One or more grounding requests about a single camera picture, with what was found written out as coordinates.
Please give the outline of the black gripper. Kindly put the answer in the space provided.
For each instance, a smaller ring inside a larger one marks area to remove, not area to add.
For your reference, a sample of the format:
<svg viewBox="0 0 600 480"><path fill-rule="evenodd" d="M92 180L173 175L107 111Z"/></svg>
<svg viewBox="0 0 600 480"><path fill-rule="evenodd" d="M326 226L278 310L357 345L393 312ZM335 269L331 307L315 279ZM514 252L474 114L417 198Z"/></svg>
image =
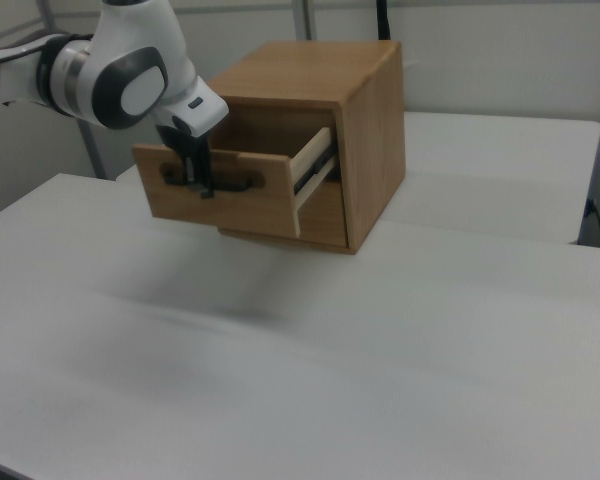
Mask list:
<svg viewBox="0 0 600 480"><path fill-rule="evenodd" d="M156 130L162 143L183 159L183 184L190 190L197 189L196 163L198 160L198 181L202 185L202 199L214 197L214 183L211 170L208 135L194 137L175 127L157 125Z"/></svg>

